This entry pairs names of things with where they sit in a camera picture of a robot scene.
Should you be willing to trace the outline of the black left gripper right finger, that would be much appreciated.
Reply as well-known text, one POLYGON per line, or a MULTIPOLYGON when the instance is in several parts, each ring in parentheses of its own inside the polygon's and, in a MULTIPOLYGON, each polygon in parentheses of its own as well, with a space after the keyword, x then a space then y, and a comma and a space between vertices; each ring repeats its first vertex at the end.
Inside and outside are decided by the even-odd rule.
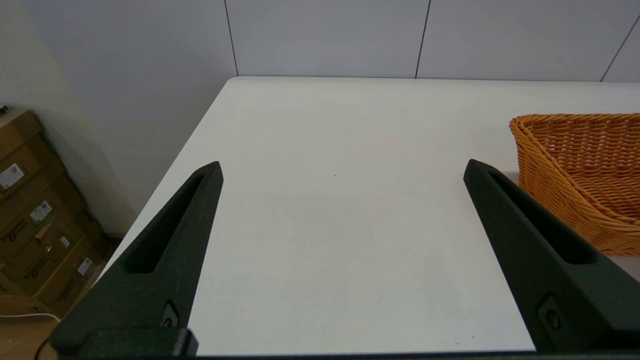
POLYGON ((493 166, 463 180, 537 351, 639 351, 637 280, 493 166))

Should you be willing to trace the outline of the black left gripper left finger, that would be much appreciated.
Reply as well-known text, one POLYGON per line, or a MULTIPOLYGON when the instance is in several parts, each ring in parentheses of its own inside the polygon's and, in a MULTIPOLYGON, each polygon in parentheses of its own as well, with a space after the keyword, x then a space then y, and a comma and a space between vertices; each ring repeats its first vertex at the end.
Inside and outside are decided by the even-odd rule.
POLYGON ((224 183, 221 164, 190 175, 50 336, 60 358, 187 358, 188 328, 224 183))

